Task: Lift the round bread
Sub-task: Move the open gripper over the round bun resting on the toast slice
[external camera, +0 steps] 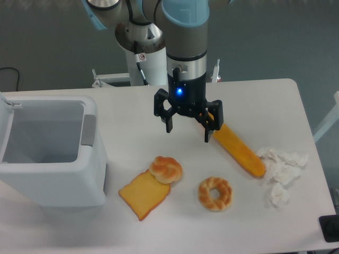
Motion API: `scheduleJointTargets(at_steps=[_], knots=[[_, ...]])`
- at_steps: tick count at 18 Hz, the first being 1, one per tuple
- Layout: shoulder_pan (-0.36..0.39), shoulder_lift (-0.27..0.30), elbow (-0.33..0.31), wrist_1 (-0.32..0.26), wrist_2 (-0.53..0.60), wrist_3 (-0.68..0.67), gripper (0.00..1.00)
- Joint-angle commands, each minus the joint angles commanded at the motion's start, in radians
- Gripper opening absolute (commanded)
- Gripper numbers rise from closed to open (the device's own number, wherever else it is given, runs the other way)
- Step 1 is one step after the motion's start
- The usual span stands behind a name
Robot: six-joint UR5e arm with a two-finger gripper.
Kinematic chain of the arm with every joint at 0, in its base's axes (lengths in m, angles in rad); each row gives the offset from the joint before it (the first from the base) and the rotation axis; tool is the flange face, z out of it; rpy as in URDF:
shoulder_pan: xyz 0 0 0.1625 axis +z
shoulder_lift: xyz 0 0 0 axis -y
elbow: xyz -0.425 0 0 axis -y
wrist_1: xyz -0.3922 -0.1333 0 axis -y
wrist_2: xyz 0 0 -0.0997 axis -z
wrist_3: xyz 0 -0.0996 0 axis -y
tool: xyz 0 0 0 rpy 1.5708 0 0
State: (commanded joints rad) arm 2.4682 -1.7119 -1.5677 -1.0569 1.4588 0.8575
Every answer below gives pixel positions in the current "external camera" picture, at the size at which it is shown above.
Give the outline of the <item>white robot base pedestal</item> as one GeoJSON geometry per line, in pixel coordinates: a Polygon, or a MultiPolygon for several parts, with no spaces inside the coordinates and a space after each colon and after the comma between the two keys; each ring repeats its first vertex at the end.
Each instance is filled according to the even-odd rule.
{"type": "Polygon", "coordinates": [[[167,84],[167,65],[165,48],[153,53],[140,53],[135,56],[131,51],[125,51],[131,86],[143,86],[144,81],[138,65],[149,85],[167,84]]]}

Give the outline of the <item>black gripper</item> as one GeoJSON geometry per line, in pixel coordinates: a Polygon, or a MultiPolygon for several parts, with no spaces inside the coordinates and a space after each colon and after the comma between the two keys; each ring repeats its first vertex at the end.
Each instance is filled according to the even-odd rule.
{"type": "Polygon", "coordinates": [[[214,131],[222,127],[222,101],[206,100],[206,73],[195,79],[184,79],[181,69],[175,67],[168,81],[168,92],[161,88],[154,95],[154,115],[165,123],[167,133],[173,129],[174,114],[196,118],[204,127],[204,141],[208,143],[214,131]],[[167,110],[165,101],[171,105],[167,110]]]}

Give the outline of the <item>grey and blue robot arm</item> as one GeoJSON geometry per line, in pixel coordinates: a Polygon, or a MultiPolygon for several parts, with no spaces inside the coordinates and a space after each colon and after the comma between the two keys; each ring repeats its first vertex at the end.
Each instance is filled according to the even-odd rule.
{"type": "Polygon", "coordinates": [[[224,122],[222,102],[206,99],[208,1],[83,1],[99,29],[114,28],[118,44],[131,52],[144,85],[154,85],[156,72],[143,72],[151,53],[165,53],[167,89],[154,96],[154,114],[167,132],[175,114],[196,119],[204,139],[224,122]]]}

